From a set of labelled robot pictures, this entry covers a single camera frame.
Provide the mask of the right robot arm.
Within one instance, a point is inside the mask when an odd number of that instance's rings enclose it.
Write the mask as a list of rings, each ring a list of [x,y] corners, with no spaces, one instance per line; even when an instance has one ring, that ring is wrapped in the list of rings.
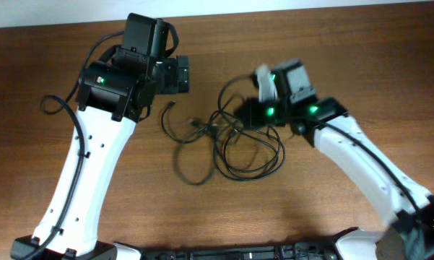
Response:
[[[385,227],[345,232],[334,240],[336,256],[434,259],[434,195],[393,164],[336,99],[317,97],[299,59],[263,64],[249,77],[259,93],[234,112],[243,127],[290,126],[344,171]]]

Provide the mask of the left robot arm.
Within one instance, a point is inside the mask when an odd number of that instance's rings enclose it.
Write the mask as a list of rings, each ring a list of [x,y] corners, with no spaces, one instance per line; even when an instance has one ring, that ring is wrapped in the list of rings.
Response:
[[[31,235],[15,239],[13,259],[140,259],[125,243],[98,239],[98,224],[116,163],[136,125],[150,116],[156,95],[189,91],[186,56],[176,56],[179,37],[162,19],[132,13],[121,44],[82,65],[71,92],[74,124],[66,161],[43,219]]]

